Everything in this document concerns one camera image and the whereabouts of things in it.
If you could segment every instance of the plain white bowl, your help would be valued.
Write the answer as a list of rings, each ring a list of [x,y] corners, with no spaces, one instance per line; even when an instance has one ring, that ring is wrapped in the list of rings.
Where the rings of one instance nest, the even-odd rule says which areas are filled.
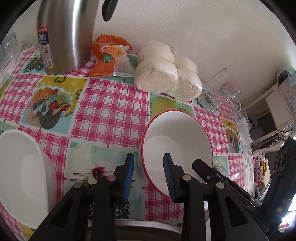
[[[161,194],[169,197],[163,170],[163,156],[170,153],[174,164],[183,168],[200,182],[203,179],[192,170],[192,163],[202,159],[213,166],[213,152],[203,127],[192,116],[177,110],[155,116],[144,132],[139,162],[147,180]]]
[[[57,176],[48,156],[27,133],[0,135],[0,201],[23,225],[37,229],[56,203]]]

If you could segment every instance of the white wall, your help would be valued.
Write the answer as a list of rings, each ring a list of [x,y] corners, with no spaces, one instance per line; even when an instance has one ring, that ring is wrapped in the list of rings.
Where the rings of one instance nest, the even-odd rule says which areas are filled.
[[[11,29],[24,45],[37,44],[40,2]],[[102,4],[94,37],[121,36],[135,51],[148,40],[162,41],[192,59],[204,82],[225,67],[236,78],[244,105],[276,82],[280,67],[296,67],[296,46],[259,0],[119,0],[109,22],[103,21]]]

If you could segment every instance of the metal kettle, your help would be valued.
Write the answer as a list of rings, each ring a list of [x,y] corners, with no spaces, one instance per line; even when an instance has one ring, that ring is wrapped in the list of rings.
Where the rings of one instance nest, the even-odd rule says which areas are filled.
[[[118,0],[105,0],[108,21]],[[62,75],[87,63],[99,0],[43,0],[37,17],[39,49],[46,73]]]

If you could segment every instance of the silver screw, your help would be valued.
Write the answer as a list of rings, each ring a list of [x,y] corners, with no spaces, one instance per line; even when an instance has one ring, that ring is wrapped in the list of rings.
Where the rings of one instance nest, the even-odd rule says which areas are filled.
[[[107,179],[108,179],[109,181],[114,181],[114,180],[116,179],[116,176],[114,176],[114,175],[109,175],[109,176],[107,177]]]
[[[185,181],[190,181],[191,180],[191,177],[189,175],[184,175],[184,176],[182,176],[182,178]]]
[[[216,187],[217,188],[220,188],[220,189],[223,189],[224,188],[224,184],[219,182],[219,183],[216,183]]]
[[[74,183],[74,184],[73,184],[73,187],[74,187],[75,189],[81,188],[81,187],[82,187],[82,183]]]

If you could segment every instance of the snack bag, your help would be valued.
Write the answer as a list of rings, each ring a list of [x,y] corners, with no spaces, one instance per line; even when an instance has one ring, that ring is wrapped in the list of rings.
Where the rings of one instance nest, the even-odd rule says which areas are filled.
[[[119,37],[101,35],[96,39],[98,45],[91,45],[98,64],[90,76],[120,76],[132,77],[135,72],[126,54],[131,49],[130,44]]]

